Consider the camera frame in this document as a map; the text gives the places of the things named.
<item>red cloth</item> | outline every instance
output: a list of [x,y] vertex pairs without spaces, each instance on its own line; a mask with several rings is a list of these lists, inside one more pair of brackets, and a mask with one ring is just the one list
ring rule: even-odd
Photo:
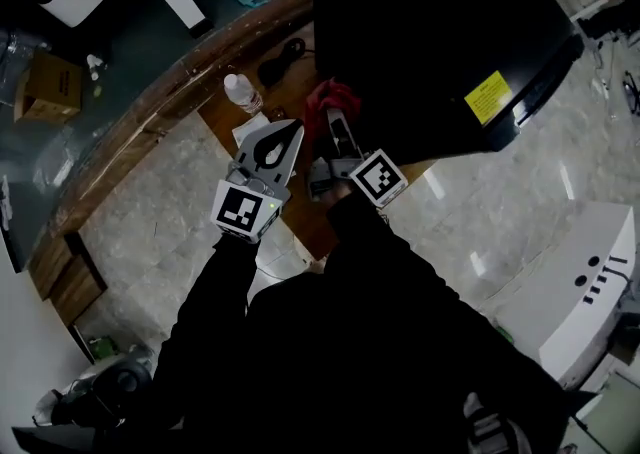
[[349,125],[353,125],[360,114],[362,100],[355,96],[346,84],[335,79],[324,81],[307,97],[304,113],[305,139],[313,143],[315,139],[330,136],[326,111],[335,107],[340,109]]

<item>yellow warning label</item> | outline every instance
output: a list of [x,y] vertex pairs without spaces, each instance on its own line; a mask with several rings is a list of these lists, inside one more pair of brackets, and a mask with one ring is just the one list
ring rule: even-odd
[[498,71],[464,97],[482,125],[502,111],[512,98],[511,88]]

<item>black slot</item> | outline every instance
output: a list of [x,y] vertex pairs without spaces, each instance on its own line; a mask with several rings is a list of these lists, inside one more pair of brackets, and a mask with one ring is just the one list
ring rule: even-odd
[[612,257],[611,255],[609,255],[609,260],[611,260],[611,262],[619,262],[620,264],[626,264],[627,263],[627,259],[618,258],[618,257]]

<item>bottle cap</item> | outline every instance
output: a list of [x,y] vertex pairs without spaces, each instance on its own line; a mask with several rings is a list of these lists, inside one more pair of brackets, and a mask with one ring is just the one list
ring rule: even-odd
[[238,86],[238,76],[236,74],[229,74],[224,78],[224,87],[233,90]]

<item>black cable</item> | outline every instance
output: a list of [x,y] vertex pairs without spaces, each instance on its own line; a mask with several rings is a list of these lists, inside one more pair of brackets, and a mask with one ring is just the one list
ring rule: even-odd
[[278,280],[280,282],[283,282],[285,279],[284,278],[278,278],[277,276],[274,276],[272,274],[267,273],[264,269],[262,269],[261,267],[257,268],[258,271],[260,271],[261,273],[265,274],[266,276],[268,276],[269,278],[273,278],[274,280]]
[[587,424],[580,420],[576,415],[572,415],[571,418],[575,421],[576,425],[580,429],[582,429],[582,432],[586,434],[591,439],[591,441],[602,450],[602,452],[604,452],[605,454],[611,454],[611,451],[608,450],[604,445],[602,445],[602,443],[600,443],[600,441],[589,432],[589,427],[587,426]]
[[616,271],[615,269],[609,269],[607,266],[604,266],[602,268],[602,272],[603,273],[611,273],[611,274],[615,274],[616,276],[620,276],[621,278],[624,278],[625,281],[631,285],[633,282],[631,281],[631,278],[629,278],[626,274],[621,273],[620,271]]
[[305,52],[313,52],[307,49],[307,44],[302,38],[292,38],[285,43],[282,52],[275,59],[269,59],[258,67],[258,79],[265,88],[273,86],[280,81],[292,63],[299,60]]

